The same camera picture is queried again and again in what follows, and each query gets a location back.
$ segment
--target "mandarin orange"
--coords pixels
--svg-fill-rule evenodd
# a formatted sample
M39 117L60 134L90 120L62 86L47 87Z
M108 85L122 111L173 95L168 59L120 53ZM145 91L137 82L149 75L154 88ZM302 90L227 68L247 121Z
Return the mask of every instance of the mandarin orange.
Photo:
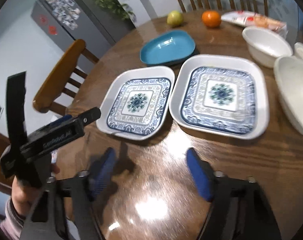
M202 21L209 28L216 28L222 22L220 14L216 11L205 11L202 14Z

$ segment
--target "blue and white patterned plate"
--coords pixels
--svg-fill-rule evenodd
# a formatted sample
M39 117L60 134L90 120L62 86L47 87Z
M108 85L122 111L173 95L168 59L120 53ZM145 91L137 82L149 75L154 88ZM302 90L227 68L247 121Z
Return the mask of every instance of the blue and white patterned plate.
M255 86L248 73L204 66L191 74L181 116L188 124L246 134L255 125L255 109Z
M160 125L168 100L168 78L132 79L121 88L109 112L111 129L149 135Z

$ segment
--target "white plastic bowl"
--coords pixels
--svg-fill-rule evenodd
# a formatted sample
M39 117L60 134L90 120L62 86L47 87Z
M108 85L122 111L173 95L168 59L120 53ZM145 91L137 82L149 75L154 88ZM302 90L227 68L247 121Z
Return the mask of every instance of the white plastic bowl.
M275 79L280 103L294 128L303 135L303 44L295 44L295 55L275 61Z
M251 26L242 34L252 57L266 67L273 68L278 57L293 55L288 42L271 30Z

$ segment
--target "white wall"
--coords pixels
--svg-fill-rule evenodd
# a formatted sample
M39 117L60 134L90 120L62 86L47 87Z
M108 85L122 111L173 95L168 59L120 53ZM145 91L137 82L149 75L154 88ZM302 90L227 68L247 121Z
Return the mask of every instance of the white wall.
M156 18L157 14L150 4L149 0L118 0L121 4L126 3L129 5L129 9L134 12L134 16L131 17L135 26L139 26Z
M25 119L27 132L50 122L53 113L41 114L32 100L63 51L37 26L30 14L36 0L7 0L0 10L0 106L5 107L8 76L27 71ZM58 102L65 106L72 98ZM5 110L0 118L0 133L7 136Z

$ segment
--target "screw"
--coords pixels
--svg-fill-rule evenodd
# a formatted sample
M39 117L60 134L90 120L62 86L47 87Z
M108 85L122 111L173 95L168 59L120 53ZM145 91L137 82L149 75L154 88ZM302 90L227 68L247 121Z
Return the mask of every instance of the screw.
M256 182L256 180L254 179L254 177L251 177L251 176L247 177L247 180L248 180L249 182L252 182L252 183L255 183L255 182Z
M53 183L53 182L55 182L56 181L56 178L55 177L49 177L48 179L47 179L47 183Z
M88 176L89 172L87 170L84 170L84 171L80 171L78 173L78 177L85 177L85 176Z
M224 173L223 173L222 171L215 171L215 172L214 172L214 175L215 175L216 177L224 177L224 176L225 176Z

